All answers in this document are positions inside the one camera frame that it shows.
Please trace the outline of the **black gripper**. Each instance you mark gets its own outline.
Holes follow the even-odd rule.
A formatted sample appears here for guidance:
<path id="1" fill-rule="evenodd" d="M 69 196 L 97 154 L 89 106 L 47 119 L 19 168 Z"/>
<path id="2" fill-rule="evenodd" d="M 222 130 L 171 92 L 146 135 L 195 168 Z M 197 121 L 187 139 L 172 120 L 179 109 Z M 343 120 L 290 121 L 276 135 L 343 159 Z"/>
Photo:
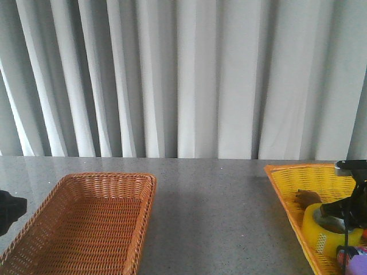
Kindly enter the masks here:
<path id="1" fill-rule="evenodd" d="M 366 229 L 366 160 L 339 160 L 334 171 L 336 176 L 352 177 L 355 186 L 349 197 L 323 204 L 321 215 L 347 219 L 348 229 Z"/>
<path id="2" fill-rule="evenodd" d="M 5 235 L 11 225 L 26 214 L 27 208 L 28 200 L 26 198 L 14 197 L 8 191 L 1 190 L 1 235 Z"/>

